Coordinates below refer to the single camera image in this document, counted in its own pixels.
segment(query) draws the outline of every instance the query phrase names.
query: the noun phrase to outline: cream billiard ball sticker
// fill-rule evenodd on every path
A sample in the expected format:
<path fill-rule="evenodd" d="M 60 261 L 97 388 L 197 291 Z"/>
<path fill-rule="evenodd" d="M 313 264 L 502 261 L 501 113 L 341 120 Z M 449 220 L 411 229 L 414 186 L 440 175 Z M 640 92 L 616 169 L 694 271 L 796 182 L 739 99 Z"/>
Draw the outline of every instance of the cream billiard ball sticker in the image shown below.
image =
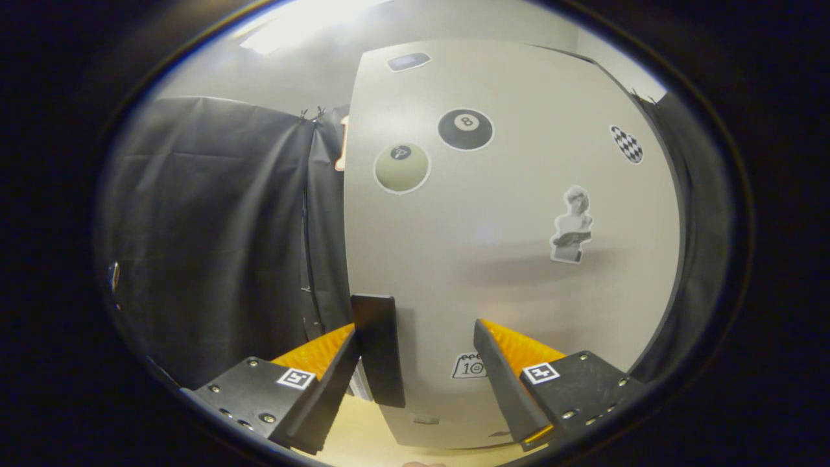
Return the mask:
<path fill-rule="evenodd" d="M 421 188 L 429 177 L 427 153 L 412 143 L 390 145 L 374 160 L 374 179 L 389 193 L 406 194 Z"/>
<path fill-rule="evenodd" d="M 455 150 L 479 150 L 493 139 L 493 123 L 472 109 L 455 109 L 438 121 L 441 141 Z"/>

